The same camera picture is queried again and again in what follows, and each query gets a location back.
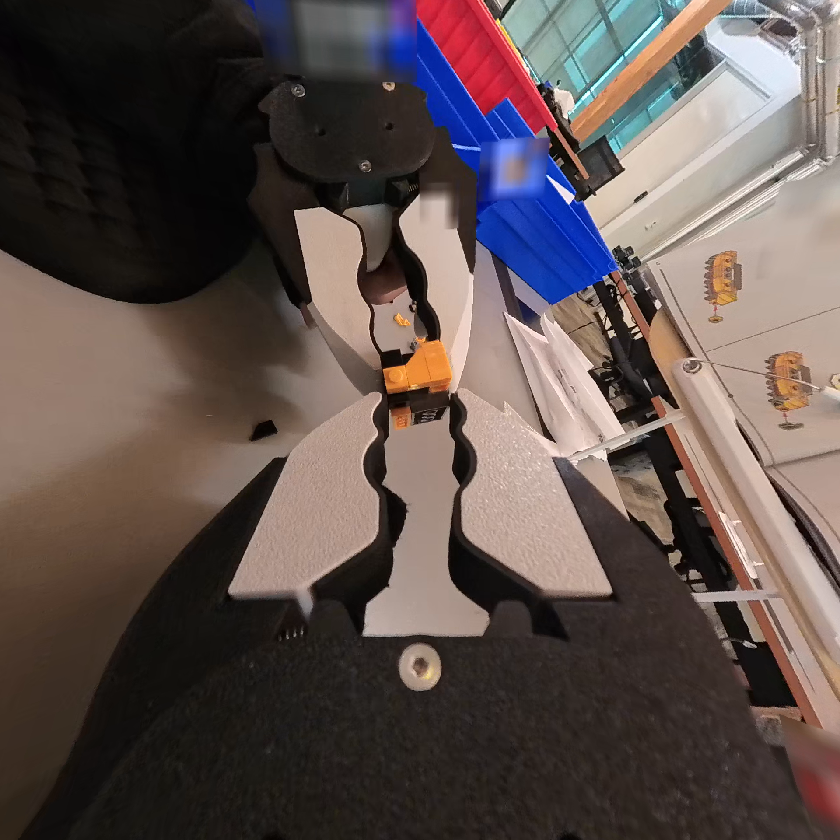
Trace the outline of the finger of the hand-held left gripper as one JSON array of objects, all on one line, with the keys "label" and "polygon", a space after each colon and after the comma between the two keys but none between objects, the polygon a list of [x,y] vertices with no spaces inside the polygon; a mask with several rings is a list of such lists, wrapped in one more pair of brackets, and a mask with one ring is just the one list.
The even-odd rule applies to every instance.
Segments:
[{"label": "finger of the hand-held left gripper", "polygon": [[385,391],[373,312],[360,282],[366,273],[362,228],[323,207],[294,212],[308,281],[308,310],[344,375],[363,395]]},{"label": "finger of the hand-held left gripper", "polygon": [[445,190],[419,192],[395,229],[408,287],[430,340],[439,340],[457,391],[466,366],[474,308],[474,274],[455,225],[455,199]]}]

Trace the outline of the orange black lego car assembly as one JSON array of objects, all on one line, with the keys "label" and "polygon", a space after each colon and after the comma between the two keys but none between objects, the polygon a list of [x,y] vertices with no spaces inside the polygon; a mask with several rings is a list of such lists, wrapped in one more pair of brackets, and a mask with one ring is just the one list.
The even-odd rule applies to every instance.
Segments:
[{"label": "orange black lego car assembly", "polygon": [[411,352],[388,350],[381,353],[380,359],[386,402],[395,431],[444,418],[453,372],[439,340],[416,339]]}]

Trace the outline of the blue plastic storage bin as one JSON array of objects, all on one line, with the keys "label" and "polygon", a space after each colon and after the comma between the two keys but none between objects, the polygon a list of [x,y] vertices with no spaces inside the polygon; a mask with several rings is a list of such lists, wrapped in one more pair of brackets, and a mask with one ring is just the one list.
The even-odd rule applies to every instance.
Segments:
[{"label": "blue plastic storage bin", "polygon": [[572,184],[549,154],[537,196],[479,201],[481,244],[549,304],[603,280],[616,262]]},{"label": "blue plastic storage bin", "polygon": [[[480,148],[508,136],[522,137],[531,132],[509,102],[483,115],[457,78],[447,60],[424,27],[416,22],[416,84],[427,94],[427,106],[436,125],[444,125],[461,159],[478,174]],[[551,139],[559,138],[558,129]]]}]

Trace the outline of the person's left hand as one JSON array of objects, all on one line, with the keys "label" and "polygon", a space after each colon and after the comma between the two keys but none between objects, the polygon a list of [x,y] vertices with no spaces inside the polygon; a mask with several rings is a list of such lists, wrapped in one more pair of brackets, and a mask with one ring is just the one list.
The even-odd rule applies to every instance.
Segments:
[{"label": "person's left hand", "polygon": [[388,259],[383,259],[377,268],[360,279],[362,298],[372,306],[393,303],[407,289],[403,268],[391,259],[393,255],[387,256]]}]

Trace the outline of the lego instruction booklet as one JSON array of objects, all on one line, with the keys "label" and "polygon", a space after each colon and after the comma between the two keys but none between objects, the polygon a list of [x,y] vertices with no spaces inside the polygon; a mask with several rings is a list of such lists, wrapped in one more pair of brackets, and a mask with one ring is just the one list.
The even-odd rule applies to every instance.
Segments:
[{"label": "lego instruction booklet", "polygon": [[652,260],[691,354],[711,362],[765,466],[838,451],[838,227],[755,218]]}]

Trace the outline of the silver air duct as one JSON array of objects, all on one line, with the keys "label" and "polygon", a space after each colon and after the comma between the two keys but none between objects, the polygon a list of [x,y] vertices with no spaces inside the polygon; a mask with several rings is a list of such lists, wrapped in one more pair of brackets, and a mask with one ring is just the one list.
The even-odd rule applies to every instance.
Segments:
[{"label": "silver air duct", "polygon": [[734,2],[747,18],[781,18],[798,33],[805,148],[822,163],[838,158],[839,2]]}]

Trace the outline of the white paper bag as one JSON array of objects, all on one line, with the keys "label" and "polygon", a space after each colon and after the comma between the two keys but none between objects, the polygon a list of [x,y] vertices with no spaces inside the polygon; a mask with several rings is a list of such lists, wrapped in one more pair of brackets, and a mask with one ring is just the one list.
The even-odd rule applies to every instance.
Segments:
[{"label": "white paper bag", "polygon": [[545,314],[536,332],[505,313],[511,337],[543,424],[567,456],[623,435],[609,402],[591,376],[594,365]]}]

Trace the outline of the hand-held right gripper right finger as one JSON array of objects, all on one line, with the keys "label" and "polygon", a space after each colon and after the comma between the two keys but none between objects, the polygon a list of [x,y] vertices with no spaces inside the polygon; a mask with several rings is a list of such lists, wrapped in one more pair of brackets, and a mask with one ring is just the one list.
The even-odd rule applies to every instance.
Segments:
[{"label": "hand-held right gripper right finger", "polygon": [[609,599],[611,583],[537,436],[466,388],[451,399],[449,432],[456,587],[475,604]]}]

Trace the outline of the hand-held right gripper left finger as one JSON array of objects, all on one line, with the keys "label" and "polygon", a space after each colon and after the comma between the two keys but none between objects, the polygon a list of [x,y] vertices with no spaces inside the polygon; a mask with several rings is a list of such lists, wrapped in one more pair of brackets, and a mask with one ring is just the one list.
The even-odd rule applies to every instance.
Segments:
[{"label": "hand-held right gripper left finger", "polygon": [[384,484],[388,412],[372,392],[294,447],[228,594],[366,607],[389,583],[406,504]]}]

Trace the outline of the red plastic storage bin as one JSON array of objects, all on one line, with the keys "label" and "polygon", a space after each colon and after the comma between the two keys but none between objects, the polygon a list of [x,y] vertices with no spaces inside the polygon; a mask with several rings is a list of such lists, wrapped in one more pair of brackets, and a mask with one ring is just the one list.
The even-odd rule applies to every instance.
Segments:
[{"label": "red plastic storage bin", "polygon": [[416,12],[483,115],[509,102],[533,133],[558,129],[524,58],[484,2],[418,1]]}]

